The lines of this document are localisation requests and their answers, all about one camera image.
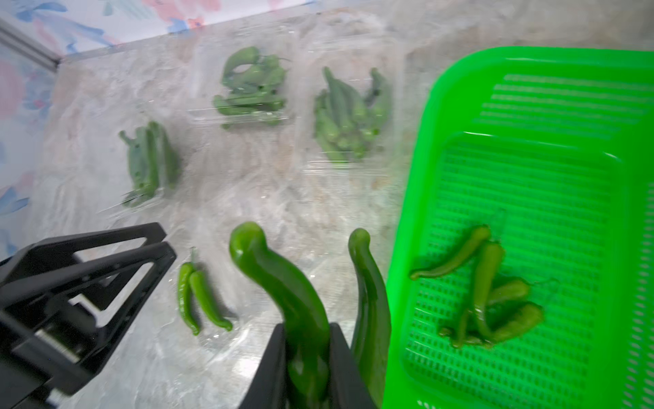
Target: green pepper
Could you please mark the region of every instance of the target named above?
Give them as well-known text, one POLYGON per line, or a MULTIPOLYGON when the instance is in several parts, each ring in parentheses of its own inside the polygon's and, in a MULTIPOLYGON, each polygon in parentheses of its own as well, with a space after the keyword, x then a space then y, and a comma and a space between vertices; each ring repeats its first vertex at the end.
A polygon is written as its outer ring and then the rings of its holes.
POLYGON ((276 67, 267 72, 266 77, 259 85, 260 90, 270 92, 284 82, 286 77, 286 70, 282 67, 276 67))
POLYGON ((529 296, 530 291, 531 287, 523 279, 512 279, 490 292, 486 307, 492 307, 507 301, 524 300, 529 296))
POLYGON ((128 146, 128 171, 134 185, 134 189, 145 187, 148 179, 148 162, 145 158, 146 146, 142 141, 130 139, 125 131, 120 131, 118 136, 128 146))
POLYGON ((260 108, 262 111, 274 112, 282 109, 284 105, 286 105, 286 98, 270 95, 266 98, 266 102, 261 104, 260 108))
POLYGON ((379 96, 379 94, 381 94, 381 86, 385 80, 384 77, 382 77, 379 74, 377 68, 373 68, 370 70, 370 76, 372 77, 372 86, 370 87, 368 92, 366 92, 366 96, 364 97, 364 102, 368 107, 372 105, 372 103, 379 96))
POLYGON ((185 262, 179 268, 177 302, 179 304, 179 314, 182 316, 184 323, 188 325, 188 328, 191 328, 193 335, 198 335, 200 333, 200 328, 191 314, 191 287, 188 284, 188 278, 194 270, 195 268, 191 262, 185 262))
POLYGON ((228 78, 231 74, 233 74, 233 70, 236 67, 245 64, 255 64, 257 61, 259 61, 259 57, 259 49, 255 46, 242 48, 232 54, 225 62, 225 66, 222 70, 223 82, 225 81, 225 78, 228 78))
POLYGON ((472 289, 472 309, 477 329, 484 339, 492 335, 486 322, 486 305, 495 274, 504 258, 504 249, 499 243, 488 241, 484 243, 479 252, 479 262, 474 272, 474 285, 472 289))
POLYGON ((260 64, 268 71, 279 67, 279 57, 276 54, 265 56, 261 59, 260 64))
POLYGON ((543 322, 544 319, 543 308, 533 302, 527 302, 518 308, 506 323, 497 328, 488 339, 492 345, 496 345, 522 336, 543 322))
POLYGON ((450 274, 472 257, 479 246, 489 238, 491 238, 491 230, 488 226, 482 225, 473 228, 470 232, 470 237, 451 258, 435 268, 430 268, 428 270, 424 268, 413 270, 410 274, 410 278, 412 280, 417 280, 421 277, 437 278, 450 274))
POLYGON ((233 230, 230 255, 284 317, 291 407, 319 408, 329 380, 330 329, 316 290, 297 267, 268 248, 264 231, 254 222, 233 230))
POLYGON ((316 98, 316 127, 318 128, 320 126, 322 129, 322 134, 325 136, 325 138, 330 143, 334 143, 338 139, 339 130, 334 120, 332 120, 332 118, 327 113, 327 103, 327 94, 323 90, 323 93, 316 98))
POLYGON ((160 151, 162 152, 164 175, 166 177, 165 182, 169 188, 175 188, 177 179, 179 179, 179 175, 181 174, 179 155, 171 146, 170 141, 168 140, 168 134, 161 124, 155 121, 150 121, 148 123, 148 128, 152 130, 157 146, 160 147, 160 151))
POLYGON ((373 77, 373 81, 376 80, 379 84, 379 95, 372 101, 372 105, 370 106, 372 124, 379 129, 388 120, 388 115, 390 114, 392 107, 392 88, 377 68, 373 68, 370 74, 373 77))
POLYGON ((202 271, 193 271, 188 278, 188 282, 191 286, 191 291, 193 291, 193 295, 198 299, 198 304, 200 304, 200 308, 202 308, 202 311, 204 311, 207 318, 220 328, 225 328, 227 331, 231 331, 232 323, 223 318, 218 311, 216 302, 213 299, 213 295, 205 281, 202 271))
POLYGON ((246 84, 259 85, 266 78, 266 75, 267 71, 265 67, 260 64, 252 64, 242 73, 232 75, 231 88, 243 88, 246 84))
MULTIPOLYGON (((507 301, 524 300, 529 296, 529 292, 529 284, 525 283, 522 279, 513 279, 490 292, 486 307, 492 307, 507 301)), ((461 313, 458 325, 456 326, 456 337, 452 338, 452 346, 454 348, 461 348, 463 345, 468 345, 466 340, 470 335, 467 333, 467 329, 471 314, 472 308, 469 306, 461 313)))
POLYGON ((390 344, 390 310, 386 287, 377 263, 370 254, 368 232, 362 228, 356 229, 350 235, 347 247, 359 287, 359 310, 350 349, 370 397, 381 408, 390 344))
POLYGON ((366 108, 366 104, 364 103, 363 98, 361 98, 361 95, 359 95, 358 91, 350 84, 337 79, 335 79, 335 81, 336 84, 341 87, 341 91, 345 94, 351 118, 357 124, 365 123, 368 118, 368 108, 366 108))
POLYGON ((348 160, 345 154, 339 151, 334 144, 327 140, 321 127, 316 129, 316 141, 318 142, 318 145, 320 145, 322 153, 327 156, 327 159, 329 159, 333 166, 341 167, 347 164, 348 160))
POLYGON ((118 133, 128 146, 128 171, 134 190, 127 194, 122 204, 136 206, 154 197, 159 188, 159 172, 154 135, 147 128, 136 128, 136 138, 130 139, 125 131, 118 133))
POLYGON ((350 145, 350 139, 349 139, 346 135, 341 136, 341 137, 338 138, 338 140, 336 141, 336 146, 337 146, 338 149, 340 149, 341 151, 347 151, 347 150, 349 150, 350 147, 351 147, 351 145, 350 145))
POLYGON ((352 132, 354 124, 350 119, 349 109, 347 107, 347 96, 336 82, 329 67, 323 67, 322 73, 329 84, 330 103, 332 104, 333 118, 338 123, 341 131, 352 132))
POLYGON ((255 107, 240 107, 230 104, 226 99, 220 95, 216 95, 213 98, 213 106, 223 115, 243 115, 251 114, 256 111, 255 107))
MULTIPOLYGON (((438 330, 438 336, 442 338, 452 338, 452 335, 455 333, 454 329, 451 327, 443 327, 438 330)), ((486 347, 487 349, 490 349, 492 347, 492 344, 485 342, 482 340, 480 337, 472 334, 466 334, 465 339, 461 342, 461 345, 469 345, 469 346, 483 346, 486 347)))

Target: marble countertop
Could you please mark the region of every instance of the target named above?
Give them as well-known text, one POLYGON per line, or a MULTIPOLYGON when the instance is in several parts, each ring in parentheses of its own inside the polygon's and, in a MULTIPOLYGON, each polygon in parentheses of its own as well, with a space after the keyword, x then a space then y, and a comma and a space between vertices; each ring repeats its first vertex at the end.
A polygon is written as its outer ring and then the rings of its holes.
POLYGON ((340 323, 351 338, 358 292, 347 238, 354 228, 366 228, 386 274, 416 131, 438 76, 462 57, 496 46, 654 50, 652 16, 654 4, 648 0, 326 1, 65 60, 35 181, 28 238, 158 221, 178 259, 102 373, 75 396, 61 398, 61 406, 237 407, 281 320, 272 301, 229 258, 230 232, 245 220, 260 223, 269 246, 309 276, 330 321, 340 323), (303 172, 296 151, 300 106, 294 107, 294 118, 275 128, 224 131, 188 124, 184 106, 196 50, 225 41, 235 29, 281 22, 298 40, 298 67, 304 50, 316 41, 364 33, 398 40, 404 82, 392 166, 373 173, 303 172), (153 107, 175 129, 173 143, 184 175, 172 197, 138 212, 116 214, 112 200, 124 192, 123 172, 126 176, 124 164, 111 162, 116 133, 143 106, 153 107), (230 333, 205 323, 193 338, 177 313, 177 270, 191 246, 198 248, 234 319, 230 333))

